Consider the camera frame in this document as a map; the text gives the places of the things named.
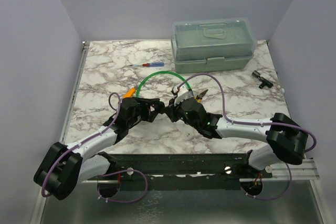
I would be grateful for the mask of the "green cable lock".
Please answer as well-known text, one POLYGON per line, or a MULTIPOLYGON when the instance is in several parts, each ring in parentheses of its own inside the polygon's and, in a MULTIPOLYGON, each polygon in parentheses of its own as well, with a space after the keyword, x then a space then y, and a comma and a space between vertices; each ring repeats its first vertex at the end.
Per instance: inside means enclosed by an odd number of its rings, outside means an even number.
POLYGON ((175 73, 175 72, 171 72, 171 71, 157 71, 157 72, 154 72, 150 75, 148 75, 147 77, 145 77, 142 82, 139 84, 138 88, 137 88, 137 91, 135 93, 135 96, 138 98, 139 97, 139 94, 140 94, 140 90, 142 88, 142 86, 152 77, 155 77, 157 75, 161 75, 161 74, 168 74, 168 75, 172 75, 172 76, 175 76, 177 78, 179 78, 180 80, 182 81, 185 81, 185 79, 179 75, 178 73, 175 73))

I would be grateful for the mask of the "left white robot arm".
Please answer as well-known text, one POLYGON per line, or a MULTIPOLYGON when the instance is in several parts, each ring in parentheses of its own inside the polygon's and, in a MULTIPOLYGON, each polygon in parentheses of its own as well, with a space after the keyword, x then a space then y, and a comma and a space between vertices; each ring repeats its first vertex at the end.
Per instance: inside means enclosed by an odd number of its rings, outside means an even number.
POLYGON ((33 178, 41 187, 41 195, 65 199, 77 185, 84 163, 121 141, 138 123, 153 122, 158 114, 163 113, 164 107, 158 98, 119 99, 115 114, 94 133, 68 145, 54 143, 33 178))

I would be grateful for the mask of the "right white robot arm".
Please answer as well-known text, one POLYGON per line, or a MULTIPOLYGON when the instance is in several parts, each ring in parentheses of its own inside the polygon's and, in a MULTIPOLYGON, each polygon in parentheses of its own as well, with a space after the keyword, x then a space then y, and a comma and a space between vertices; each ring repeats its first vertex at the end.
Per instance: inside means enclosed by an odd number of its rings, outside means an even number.
POLYGON ((249 151, 242 173, 249 178, 275 163, 300 165, 306 149, 307 133, 282 113, 271 119, 238 122, 221 114, 209 113, 194 98, 176 104, 173 99, 164 108, 171 122, 182 120, 205 138, 244 138, 265 143, 264 147, 249 151))

